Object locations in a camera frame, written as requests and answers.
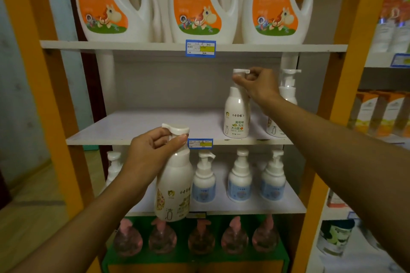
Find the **green base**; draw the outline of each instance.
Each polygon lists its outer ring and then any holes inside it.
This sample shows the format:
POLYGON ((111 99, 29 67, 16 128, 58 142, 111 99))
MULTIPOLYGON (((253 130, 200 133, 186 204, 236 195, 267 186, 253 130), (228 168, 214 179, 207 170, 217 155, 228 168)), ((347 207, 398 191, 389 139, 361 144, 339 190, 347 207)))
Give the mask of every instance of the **green base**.
POLYGON ((282 272, 287 271, 289 265, 289 256, 283 246, 282 241, 279 241, 278 246, 271 253, 258 253, 252 246, 252 235, 257 227, 264 220, 264 215, 241 215, 243 229, 246 230, 249 237, 249 246, 241 255, 227 255, 221 247, 221 238, 224 231, 228 228, 230 221, 236 215, 220 215, 207 216, 207 219, 212 222, 208 227, 215 235, 215 249, 205 256, 197 256, 191 254, 188 249, 188 236, 196 227, 196 219, 182 219, 177 222, 169 223, 172 229, 177 234, 177 246, 170 254, 156 255, 148 248, 148 238, 152 231, 151 221, 155 217, 127 217, 130 219, 134 227, 139 230, 142 239, 143 247, 138 255, 129 258, 122 258, 116 254, 113 247, 108 248, 107 254, 102 262, 102 268, 105 273, 108 273, 109 265, 119 264, 159 264, 159 263, 187 263, 196 262, 225 262, 225 261, 266 261, 266 260, 283 260, 282 272))

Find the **shelf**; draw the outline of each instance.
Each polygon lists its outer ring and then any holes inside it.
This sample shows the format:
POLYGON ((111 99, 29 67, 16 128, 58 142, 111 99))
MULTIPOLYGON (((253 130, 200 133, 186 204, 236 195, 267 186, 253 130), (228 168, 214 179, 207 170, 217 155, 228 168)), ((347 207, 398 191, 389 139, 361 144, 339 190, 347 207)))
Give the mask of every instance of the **shelf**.
MULTIPOLYGON (((217 194, 211 203, 198 203, 191 199, 191 212, 207 212, 208 215, 231 215, 231 214, 263 214, 263 213, 305 213, 306 208, 299 197, 286 183, 283 198, 279 201, 267 201, 259 195, 260 173, 267 162, 255 161, 259 155, 249 156, 250 166, 253 171, 252 194, 249 200, 243 203, 231 201, 226 194, 228 174, 233 166, 235 154, 217 155, 212 164, 212 169, 217 178, 217 194)), ((143 199, 135 205, 127 216, 153 216, 155 200, 155 184, 153 181, 147 188, 143 199)))
POLYGON ((129 145, 131 140, 162 123, 186 125, 190 138, 213 138, 214 145, 288 145, 288 138, 265 132, 267 117, 253 110, 249 136, 232 139, 223 134, 223 108, 219 109, 141 109, 117 111, 66 140, 67 145, 129 145))

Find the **bottle cap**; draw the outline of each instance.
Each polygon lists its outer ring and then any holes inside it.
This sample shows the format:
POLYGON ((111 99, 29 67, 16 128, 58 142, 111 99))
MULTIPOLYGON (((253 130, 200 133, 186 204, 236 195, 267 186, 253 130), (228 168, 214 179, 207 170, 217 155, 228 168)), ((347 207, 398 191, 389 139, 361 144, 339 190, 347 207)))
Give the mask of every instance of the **bottle cap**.
POLYGON ((169 124, 163 123, 162 127, 169 129, 169 131, 174 135, 182 135, 182 134, 189 133, 189 127, 187 126, 181 126, 177 124, 169 125, 169 124))

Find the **white pump bottle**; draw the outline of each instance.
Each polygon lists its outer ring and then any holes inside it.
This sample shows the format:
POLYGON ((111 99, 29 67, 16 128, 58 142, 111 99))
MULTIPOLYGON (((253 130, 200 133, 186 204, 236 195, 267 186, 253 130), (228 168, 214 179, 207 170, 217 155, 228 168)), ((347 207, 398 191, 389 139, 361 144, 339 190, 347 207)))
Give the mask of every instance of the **white pump bottle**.
POLYGON ((121 153, 108 151, 107 152, 108 160, 111 162, 110 167, 108 168, 107 181, 105 182, 105 187, 108 187, 110 183, 114 180, 115 177, 119 174, 123 164, 120 162, 121 153))
MULTIPOLYGON (((189 127, 162 124, 172 133, 169 139, 189 133, 189 127)), ((189 162, 189 148, 185 144, 174 153, 157 176, 155 214, 167 222, 185 218, 189 213, 193 169, 189 162)))
POLYGON ((283 172, 283 163, 280 157, 283 150, 273 150, 273 158, 262 172, 262 183, 260 185, 260 195, 270 201, 278 201, 283 197, 286 177, 283 172))
POLYGON ((200 160, 193 177, 192 198, 199 203, 209 203, 214 200, 217 187, 217 178, 211 169, 215 155, 209 150, 201 150, 198 155, 200 160))
MULTIPOLYGON (((280 95, 291 102, 292 104, 297 105, 296 101, 296 88, 295 88, 295 79, 293 78, 294 74, 300 73, 300 69, 282 69, 282 80, 279 87, 280 95)), ((268 118, 268 126, 266 132, 269 135, 286 138, 286 134, 278 127, 278 125, 271 119, 268 118)))
POLYGON ((252 185, 252 174, 249 171, 249 151, 238 148, 238 158, 228 176, 228 198, 234 202, 243 202, 250 198, 250 186, 252 185))
MULTIPOLYGON (((233 73, 242 77, 249 74, 249 69, 234 69, 233 73)), ((245 138, 249 134, 250 99, 246 90, 234 84, 230 87, 229 97, 225 102, 225 124, 223 133, 231 138, 245 138)))

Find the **white plastic jug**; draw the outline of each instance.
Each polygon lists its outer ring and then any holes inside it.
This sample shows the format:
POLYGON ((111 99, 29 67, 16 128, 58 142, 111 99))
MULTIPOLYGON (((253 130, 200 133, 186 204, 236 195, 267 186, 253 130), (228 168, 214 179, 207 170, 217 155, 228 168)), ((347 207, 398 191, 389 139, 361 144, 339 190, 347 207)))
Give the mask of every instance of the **white plastic jug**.
POLYGON ((231 44, 238 21, 238 0, 226 12, 218 0, 169 0, 169 24, 174 42, 216 40, 231 44))
POLYGON ((151 42, 151 0, 136 10, 130 0, 76 0, 89 41, 151 42))
POLYGON ((243 0, 244 43, 301 44, 308 31, 313 0, 243 0))

